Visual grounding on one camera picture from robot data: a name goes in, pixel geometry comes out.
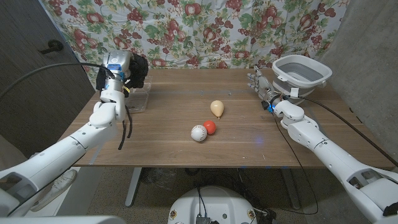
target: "floral backdrop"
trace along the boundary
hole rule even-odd
[[[151,68],[249,68],[288,54],[321,56],[349,0],[42,2],[81,62],[123,49]],[[85,70],[95,84],[96,70]]]

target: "gray wall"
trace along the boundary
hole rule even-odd
[[[0,135],[0,171],[25,161],[23,153]]]
[[[333,88],[398,160],[398,2],[352,0],[320,60]]]
[[[0,21],[0,91],[37,68],[77,62],[67,46],[60,52],[39,52],[49,40],[63,38],[38,0],[0,1]],[[0,134],[29,158],[56,143],[93,94],[82,67],[37,73],[1,99]]]

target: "door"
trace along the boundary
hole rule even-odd
[[[38,0],[0,1],[0,21],[0,91],[36,68],[77,62]],[[51,39],[63,50],[41,54]],[[81,66],[38,73],[0,100],[0,135],[29,158],[57,142],[93,93]]]

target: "wooden table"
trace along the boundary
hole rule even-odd
[[[150,70],[153,80],[147,108],[143,113],[132,114],[132,136],[126,138],[123,149],[118,150],[120,131],[100,150],[87,152],[75,165],[300,167],[272,115],[261,108],[259,97],[246,85],[249,72],[253,70]],[[273,79],[272,70],[262,72],[269,80]],[[335,110],[374,140],[330,85],[317,88],[309,97]],[[99,93],[95,93],[62,138],[88,122],[98,100]],[[210,111],[213,100],[224,103],[220,120]],[[393,167],[380,152],[325,109],[311,102],[300,106],[331,140],[357,160],[374,167]],[[206,120],[216,123],[216,133],[203,142],[195,142],[190,131]],[[285,129],[282,131],[304,167],[324,168],[311,151],[293,142]]]

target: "clear plastic container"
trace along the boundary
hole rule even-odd
[[[145,111],[151,85],[152,76],[146,76],[144,87],[130,89],[129,97],[125,100],[125,104],[129,108],[130,113],[141,113]]]

